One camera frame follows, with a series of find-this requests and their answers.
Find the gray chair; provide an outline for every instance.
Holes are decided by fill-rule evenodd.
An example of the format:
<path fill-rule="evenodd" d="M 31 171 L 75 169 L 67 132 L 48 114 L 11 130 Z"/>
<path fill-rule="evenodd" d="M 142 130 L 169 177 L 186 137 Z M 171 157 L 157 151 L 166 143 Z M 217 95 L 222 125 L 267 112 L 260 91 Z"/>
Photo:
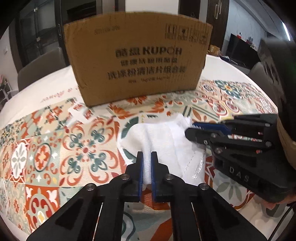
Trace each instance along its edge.
<path fill-rule="evenodd" d="M 277 104 L 277 90 L 273 87 L 272 79 L 268 76 L 266 70 L 264 70 L 264 66 L 261 62 L 254 65 L 249 72 L 248 77 L 253 80 L 275 104 Z"/>
<path fill-rule="evenodd" d="M 19 241 L 7 227 L 6 223 L 0 216 L 0 240 Z"/>
<path fill-rule="evenodd" d="M 57 47 L 20 70 L 17 76 L 19 91 L 23 90 L 35 81 L 53 73 L 59 69 L 66 67 L 63 52 L 60 47 Z"/>

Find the metal bolt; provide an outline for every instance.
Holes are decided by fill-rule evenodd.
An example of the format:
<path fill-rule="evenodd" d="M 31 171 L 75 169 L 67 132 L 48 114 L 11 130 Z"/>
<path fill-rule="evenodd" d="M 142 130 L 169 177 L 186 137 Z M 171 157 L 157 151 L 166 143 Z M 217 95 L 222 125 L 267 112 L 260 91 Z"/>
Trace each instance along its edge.
<path fill-rule="evenodd" d="M 215 152 L 216 152 L 217 154 L 221 154 L 221 153 L 223 152 L 223 150 L 222 150 L 222 148 L 217 147 L 217 148 L 215 149 Z"/>
<path fill-rule="evenodd" d="M 272 147 L 272 143 L 270 141 L 265 142 L 266 147 Z"/>
<path fill-rule="evenodd" d="M 200 189 L 202 190 L 208 190 L 210 188 L 210 186 L 206 183 L 201 183 L 199 184 Z"/>
<path fill-rule="evenodd" d="M 129 176 L 129 174 L 124 173 L 124 174 L 121 174 L 121 175 L 120 175 L 120 178 L 121 178 L 122 180 L 128 180 L 128 179 L 130 178 L 130 176 Z"/>
<path fill-rule="evenodd" d="M 174 176 L 172 174 L 166 174 L 165 175 L 166 180 L 172 180 L 173 178 L 174 178 Z"/>
<path fill-rule="evenodd" d="M 93 183 L 89 183 L 89 184 L 86 185 L 86 189 L 87 189 L 87 191 L 92 191 L 92 190 L 94 190 L 95 188 L 96 188 L 96 185 L 93 184 Z"/>

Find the white cloth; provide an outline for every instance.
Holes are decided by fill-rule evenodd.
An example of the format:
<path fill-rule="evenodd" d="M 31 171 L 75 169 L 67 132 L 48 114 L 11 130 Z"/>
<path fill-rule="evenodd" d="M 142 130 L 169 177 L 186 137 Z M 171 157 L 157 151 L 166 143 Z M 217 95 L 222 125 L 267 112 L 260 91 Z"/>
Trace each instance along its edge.
<path fill-rule="evenodd" d="M 160 118 L 158 123 L 155 120 L 154 123 L 132 126 L 121 141 L 121 146 L 134 156 L 137 156 L 138 151 L 143 152 L 143 183 L 151 183 L 152 151 L 157 152 L 159 163 L 167 165 L 171 174 L 189 184 L 203 183 L 205 146 L 187 140 L 184 133 L 191 126 L 191 119 L 176 114 Z"/>

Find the door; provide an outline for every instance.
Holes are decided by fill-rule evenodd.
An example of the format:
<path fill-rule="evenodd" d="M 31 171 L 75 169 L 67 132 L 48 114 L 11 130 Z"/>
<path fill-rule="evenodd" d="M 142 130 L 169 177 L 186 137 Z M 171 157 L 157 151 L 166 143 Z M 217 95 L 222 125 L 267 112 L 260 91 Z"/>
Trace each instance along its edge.
<path fill-rule="evenodd" d="M 55 0 L 31 0 L 18 14 L 16 36 L 22 65 L 59 47 Z"/>
<path fill-rule="evenodd" d="M 59 46 L 62 48 L 64 59 L 66 65 L 70 65 L 66 46 L 64 42 L 64 31 L 63 31 L 63 24 L 62 24 L 62 11 L 61 11 L 61 0 L 54 0 L 54 13 L 55 13 L 55 21 L 57 26 L 57 37 L 59 41 Z"/>
<path fill-rule="evenodd" d="M 210 0 L 207 9 L 207 23 L 213 26 L 211 45 L 222 49 L 227 20 L 228 20 L 229 0 Z"/>

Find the floral pattern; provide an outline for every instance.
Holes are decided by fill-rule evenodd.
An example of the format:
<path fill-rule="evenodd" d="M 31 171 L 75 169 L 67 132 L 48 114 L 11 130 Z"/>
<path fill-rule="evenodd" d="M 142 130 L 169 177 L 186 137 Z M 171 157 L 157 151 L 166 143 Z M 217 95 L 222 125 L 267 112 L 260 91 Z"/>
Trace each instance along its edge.
<path fill-rule="evenodd" d="M 240 99 L 242 97 L 242 94 L 240 91 L 236 88 L 235 85 L 232 85 L 231 83 L 227 81 L 222 80 L 215 80 L 215 84 L 223 91 L 225 91 L 229 96 L 235 97 Z"/>
<path fill-rule="evenodd" d="M 83 116 L 75 116 L 80 110 Z M 252 84 L 222 80 L 200 80 L 196 90 L 139 96 L 93 109 L 75 98 L 46 106 L 0 130 L 0 212 L 30 234 L 87 183 L 106 184 L 135 162 L 118 144 L 133 125 L 176 112 L 216 123 L 276 109 Z M 205 182 L 237 210 L 254 196 L 216 170 L 210 153 Z M 169 240 L 171 227 L 170 207 L 153 203 L 148 189 L 140 203 L 126 203 L 122 240 L 159 240 L 160 235 Z"/>

